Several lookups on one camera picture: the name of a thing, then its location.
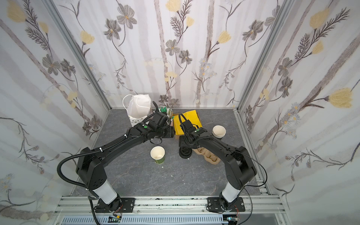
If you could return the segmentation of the green paper cup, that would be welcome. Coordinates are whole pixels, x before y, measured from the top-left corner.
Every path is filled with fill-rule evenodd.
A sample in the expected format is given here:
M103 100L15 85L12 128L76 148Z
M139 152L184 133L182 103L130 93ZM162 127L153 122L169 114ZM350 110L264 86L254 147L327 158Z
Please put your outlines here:
M156 146L152 148L150 155L157 164L162 164L165 161L165 149L161 146Z

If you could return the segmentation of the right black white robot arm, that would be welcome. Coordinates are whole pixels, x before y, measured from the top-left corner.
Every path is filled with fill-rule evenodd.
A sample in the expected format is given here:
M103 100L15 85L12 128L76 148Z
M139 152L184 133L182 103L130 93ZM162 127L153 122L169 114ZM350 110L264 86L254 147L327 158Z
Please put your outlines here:
M206 129L192 128L179 138L179 146L190 149L205 148L217 156L225 166L226 187L219 195L219 203L224 211L231 209L248 183L257 175L253 159L245 147L234 147L215 138Z

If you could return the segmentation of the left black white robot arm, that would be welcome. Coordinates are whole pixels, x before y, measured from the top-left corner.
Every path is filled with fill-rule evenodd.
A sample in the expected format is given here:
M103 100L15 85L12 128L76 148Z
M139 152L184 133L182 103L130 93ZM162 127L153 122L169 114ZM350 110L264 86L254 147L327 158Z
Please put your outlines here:
M98 198L98 204L93 207L96 213L119 212L123 208L123 201L108 181L105 167L137 145L154 138L173 138L174 135L173 126L152 128L149 123L141 122L129 128L120 138L106 145L93 150L85 148L81 153L63 159L57 166L57 173L65 182L83 187ZM82 183L69 179L62 172L62 166L74 158L79 159L76 173Z

